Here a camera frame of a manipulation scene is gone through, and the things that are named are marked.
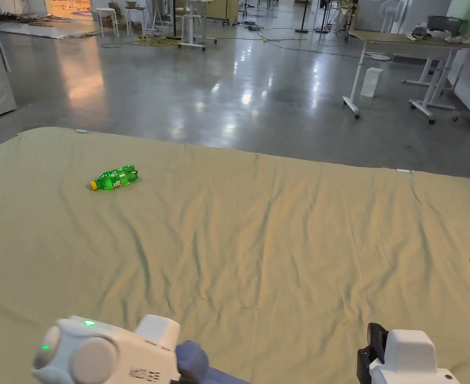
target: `white wall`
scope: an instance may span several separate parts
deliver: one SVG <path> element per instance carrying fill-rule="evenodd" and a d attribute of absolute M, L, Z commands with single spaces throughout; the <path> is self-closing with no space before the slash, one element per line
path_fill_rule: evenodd
<path fill-rule="evenodd" d="M 46 15 L 46 7 L 45 0 L 0 0 L 0 14 Z"/>
<path fill-rule="evenodd" d="M 359 0 L 359 16 L 356 29 L 365 31 L 380 31 L 383 17 L 379 15 L 379 8 L 385 0 Z M 446 15 L 451 0 L 409 0 L 402 21 L 400 34 L 410 32 L 416 24 L 427 21 L 430 15 Z"/>
<path fill-rule="evenodd" d="M 379 15 L 379 7 L 384 0 L 359 0 L 359 15 L 356 21 L 356 29 L 363 31 L 380 31 L 382 17 Z"/>
<path fill-rule="evenodd" d="M 398 33 L 412 31 L 417 24 L 427 22 L 428 16 L 445 16 L 450 2 L 451 0 L 409 0 Z"/>

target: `wrinkled sheet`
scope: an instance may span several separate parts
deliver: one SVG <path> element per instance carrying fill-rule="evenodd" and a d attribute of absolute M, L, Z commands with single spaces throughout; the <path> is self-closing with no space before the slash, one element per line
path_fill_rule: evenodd
<path fill-rule="evenodd" d="M 356 384 L 379 322 L 470 384 L 469 257 L 470 179 L 30 130 L 0 145 L 0 384 L 35 382 L 59 318 L 145 314 L 252 383 Z"/>

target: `polished floor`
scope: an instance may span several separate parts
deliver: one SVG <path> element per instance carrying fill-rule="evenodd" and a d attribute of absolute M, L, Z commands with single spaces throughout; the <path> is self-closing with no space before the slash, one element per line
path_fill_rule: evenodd
<path fill-rule="evenodd" d="M 345 45 L 334 32 L 296 34 L 290 28 L 300 26 L 302 5 L 274 4 L 270 11 L 251 8 L 247 19 L 280 41 L 209 22 L 209 35 L 225 39 L 206 52 L 102 47 L 116 41 L 111 32 L 66 40 L 1 33 L 19 108 L 0 116 L 0 143 L 60 126 L 470 178 L 470 121 L 453 122 L 449 112 L 436 111 L 437 122 L 429 125 L 407 104 L 425 89 L 400 80 L 418 78 L 421 66 L 366 60 L 365 70 L 385 71 L 378 97 L 359 97 L 362 116 L 355 120 L 342 96 L 350 93 L 361 44 Z M 308 8 L 305 28 L 313 18 Z M 122 41 L 133 39 L 121 32 Z"/>

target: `white table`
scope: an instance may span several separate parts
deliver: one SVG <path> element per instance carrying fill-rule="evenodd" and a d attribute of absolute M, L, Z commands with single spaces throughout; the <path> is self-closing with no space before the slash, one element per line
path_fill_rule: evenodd
<path fill-rule="evenodd" d="M 354 98 L 358 89 L 366 49 L 369 45 L 371 45 L 371 50 L 374 52 L 429 57 L 431 59 L 440 60 L 440 65 L 438 65 L 438 68 L 430 80 L 425 98 L 422 101 L 409 100 L 409 104 L 412 109 L 418 108 L 422 111 L 428 117 L 430 124 L 435 123 L 434 114 L 429 111 L 427 107 L 453 110 L 451 105 L 439 104 L 436 101 L 443 90 L 448 72 L 455 58 L 455 53 L 460 49 L 470 49 L 470 44 L 449 44 L 444 40 L 433 40 L 431 38 L 421 41 L 411 41 L 403 34 L 365 30 L 351 30 L 349 33 L 364 42 L 358 69 L 356 71 L 356 78 L 352 86 L 352 92 L 350 93 L 350 97 L 343 98 L 343 103 L 350 108 L 356 119 L 359 119 L 360 112 L 358 107 L 354 104 Z"/>
<path fill-rule="evenodd" d="M 205 40 L 213 40 L 215 44 L 217 43 L 217 39 L 213 37 L 206 37 L 206 29 L 207 29 L 207 23 L 208 23 L 207 16 L 206 16 L 206 6 L 208 3 L 211 3 L 214 1 L 217 1 L 217 0 L 187 0 L 186 9 L 189 10 L 189 13 L 188 15 L 186 15 L 186 18 L 189 19 L 189 33 L 188 33 L 189 36 L 187 39 L 182 40 L 181 42 L 178 43 L 178 48 L 181 48 L 182 46 L 199 47 L 205 51 L 206 50 Z M 194 9 L 198 10 L 199 15 L 194 15 Z M 202 19 L 200 44 L 197 44 L 194 41 L 194 17 Z M 183 19 L 182 28 L 184 27 L 185 27 L 185 16 Z"/>

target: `white stool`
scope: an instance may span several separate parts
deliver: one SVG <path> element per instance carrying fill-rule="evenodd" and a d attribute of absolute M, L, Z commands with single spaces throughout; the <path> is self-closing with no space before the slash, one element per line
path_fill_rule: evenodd
<path fill-rule="evenodd" d="M 130 29 L 132 28 L 132 13 L 141 14 L 142 24 L 142 36 L 146 36 L 146 24 L 148 23 L 148 17 L 144 20 L 144 8 L 128 8 L 126 7 L 126 35 L 130 35 Z"/>
<path fill-rule="evenodd" d="M 118 27 L 118 17 L 115 15 L 115 9 L 113 8 L 96 8 L 96 12 L 98 13 L 98 16 L 100 17 L 100 25 L 102 26 L 102 37 L 104 38 L 103 35 L 103 13 L 106 13 L 107 16 L 110 15 L 112 18 L 112 26 L 114 27 L 114 35 L 119 37 L 119 27 Z"/>

